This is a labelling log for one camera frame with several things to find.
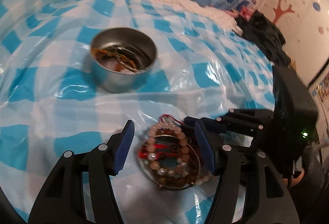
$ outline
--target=blue and white checkered tablecloth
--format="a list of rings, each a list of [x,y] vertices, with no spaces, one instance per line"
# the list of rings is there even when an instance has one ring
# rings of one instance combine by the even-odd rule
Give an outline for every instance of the blue and white checkered tablecloth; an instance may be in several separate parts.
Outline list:
[[[149,35],[159,53],[135,93],[106,93],[90,74],[91,39],[119,26]],[[216,180],[158,192],[136,164],[136,145],[163,113],[182,119],[231,107],[273,109],[272,84],[271,65],[256,45],[203,16],[146,0],[0,0],[0,185],[27,219],[65,150],[89,151],[132,119],[132,148],[112,179],[125,222],[202,223]],[[88,199],[86,207],[92,220]]]

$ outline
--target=metal bowl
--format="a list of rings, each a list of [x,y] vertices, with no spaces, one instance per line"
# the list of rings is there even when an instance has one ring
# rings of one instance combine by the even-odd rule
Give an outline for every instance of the metal bowl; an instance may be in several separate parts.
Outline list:
[[[109,69],[93,50],[116,49],[134,60],[137,69],[118,72]],[[146,34],[131,28],[111,28],[98,33],[91,42],[92,74],[95,83],[114,93],[129,92],[140,88],[147,80],[157,58],[157,48]]]

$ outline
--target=red cord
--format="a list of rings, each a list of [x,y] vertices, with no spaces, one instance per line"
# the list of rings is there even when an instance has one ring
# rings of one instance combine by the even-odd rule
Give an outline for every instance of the red cord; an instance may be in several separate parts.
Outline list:
[[[164,118],[164,117],[170,117],[171,119],[173,119],[174,121],[176,121],[178,124],[183,125],[183,123],[182,123],[181,121],[177,120],[175,117],[173,117],[173,116],[170,115],[170,114],[163,114],[163,115],[161,115],[161,116],[159,117],[159,121],[160,121],[161,123],[163,122],[163,118]]]

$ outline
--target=silver screw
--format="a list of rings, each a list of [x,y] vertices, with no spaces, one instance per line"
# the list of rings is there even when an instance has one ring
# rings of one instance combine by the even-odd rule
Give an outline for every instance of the silver screw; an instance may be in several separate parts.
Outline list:
[[[224,144],[222,146],[222,149],[226,152],[229,152],[230,150],[232,150],[232,147],[230,145]]]
[[[72,156],[72,152],[71,151],[66,151],[64,153],[64,157],[68,158],[68,157],[71,157]]]
[[[262,152],[262,151],[259,151],[259,152],[257,153],[257,155],[258,155],[260,158],[265,158],[265,157],[266,157],[266,154],[265,154],[264,152]]]
[[[107,145],[106,144],[101,144],[98,146],[98,150],[100,151],[105,151],[107,149]]]

